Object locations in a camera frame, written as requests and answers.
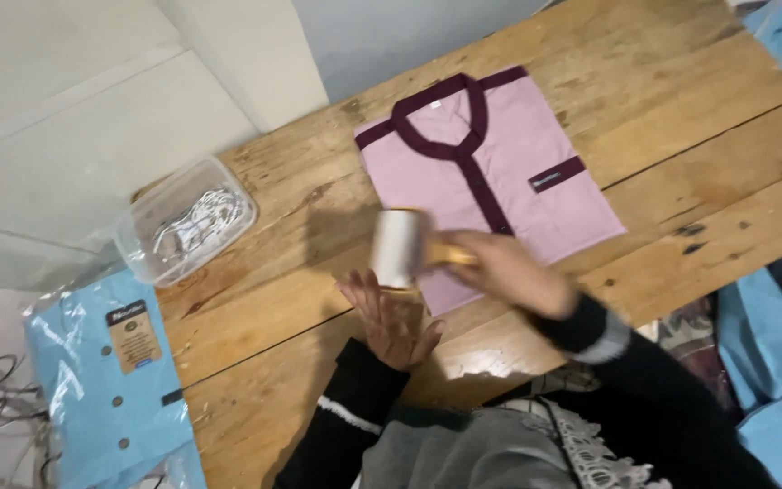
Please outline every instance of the shirt label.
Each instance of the shirt label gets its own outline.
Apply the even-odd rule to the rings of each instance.
[[[553,166],[547,169],[545,172],[537,174],[528,180],[530,186],[536,193],[544,192],[554,185],[558,185],[569,180],[571,177],[578,175],[585,171],[587,168],[581,163],[581,159],[578,157],[572,157],[563,163]]]
[[[108,312],[105,318],[123,374],[135,372],[136,368],[162,357],[162,349],[143,300]]]

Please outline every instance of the gray garment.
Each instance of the gray garment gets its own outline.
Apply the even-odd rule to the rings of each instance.
[[[363,489],[573,489],[551,421],[492,408],[458,423],[391,421],[364,452]]]

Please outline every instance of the hand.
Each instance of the hand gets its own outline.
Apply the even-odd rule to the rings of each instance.
[[[348,273],[348,281],[337,282],[335,286],[361,316],[367,331],[367,346],[389,367],[408,372],[427,360],[439,345],[445,322],[434,321],[416,339],[398,317],[395,301],[382,293],[372,270],[367,270],[363,277],[353,270]]]
[[[533,259],[517,239],[475,230],[441,232],[439,239],[466,248],[478,259],[478,266],[449,267],[473,289],[558,320],[569,317],[578,303],[578,292],[568,280]]]

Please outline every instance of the plastic container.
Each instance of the plastic container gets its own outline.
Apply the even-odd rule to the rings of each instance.
[[[255,201],[224,164],[183,167],[136,200],[116,222],[114,242],[143,283],[188,277],[255,224]]]

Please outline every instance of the person's left hand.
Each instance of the person's left hand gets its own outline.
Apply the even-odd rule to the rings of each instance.
[[[445,322],[434,321],[420,338],[414,337],[398,317],[395,301],[382,293],[372,270],[367,270],[363,277],[353,270],[348,273],[348,281],[337,282],[335,286],[361,315],[367,346],[389,367],[408,372],[427,360],[439,345]]]

